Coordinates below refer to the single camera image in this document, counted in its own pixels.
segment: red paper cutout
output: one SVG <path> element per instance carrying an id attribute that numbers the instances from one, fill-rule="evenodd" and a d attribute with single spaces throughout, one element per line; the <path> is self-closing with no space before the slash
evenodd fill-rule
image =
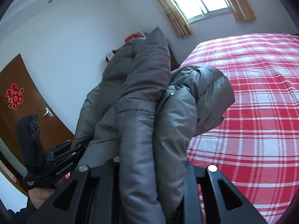
<path id="1" fill-rule="evenodd" d="M 6 96 L 8 97 L 8 101 L 10 104 L 8 105 L 9 108 L 13 108 L 14 110 L 17 110 L 19 105 L 23 103 L 23 95 L 24 88 L 21 88 L 20 90 L 16 86 L 15 83 L 11 85 L 11 89 L 7 89 Z"/>

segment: door handle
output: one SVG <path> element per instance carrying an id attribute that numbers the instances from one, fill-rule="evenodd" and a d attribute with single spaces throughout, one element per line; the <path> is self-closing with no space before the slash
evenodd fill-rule
<path id="1" fill-rule="evenodd" d="M 53 117 L 53 114 L 52 114 L 52 112 L 48 109 L 48 107 L 45 108 L 45 111 L 46 111 L 46 113 L 44 113 L 44 117 L 45 117 L 46 115 L 49 115 L 50 118 Z"/>

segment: plaid bedspread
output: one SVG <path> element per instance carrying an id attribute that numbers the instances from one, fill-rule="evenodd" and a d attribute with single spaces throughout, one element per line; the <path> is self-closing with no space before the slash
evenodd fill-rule
<path id="1" fill-rule="evenodd" d="M 219 127 L 191 140 L 189 161 L 218 166 L 267 222 L 275 223 L 299 187 L 299 36 L 252 34 L 203 42 L 181 67 L 191 64 L 223 71 L 236 102 Z"/>

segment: camera lens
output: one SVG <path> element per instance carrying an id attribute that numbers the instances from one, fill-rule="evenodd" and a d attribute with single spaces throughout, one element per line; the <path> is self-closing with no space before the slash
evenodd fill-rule
<path id="1" fill-rule="evenodd" d="M 34 135 L 35 134 L 35 130 L 34 130 L 34 127 L 33 125 L 31 124 L 31 134 Z"/>
<path id="2" fill-rule="evenodd" d="M 35 133 L 37 133 L 37 124 L 36 124 L 36 122 L 34 122 L 34 130 L 35 130 Z"/>

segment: down jacket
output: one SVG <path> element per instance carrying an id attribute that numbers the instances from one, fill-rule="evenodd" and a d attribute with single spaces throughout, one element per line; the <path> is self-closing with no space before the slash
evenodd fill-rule
<path id="1" fill-rule="evenodd" d="M 156 28 L 127 42 L 87 95 L 75 138 L 94 139 L 79 166 L 119 156 L 127 222 L 170 222 L 183 198 L 189 141 L 218 126 L 232 103 L 231 85 L 216 68 L 171 72 L 167 41 Z"/>

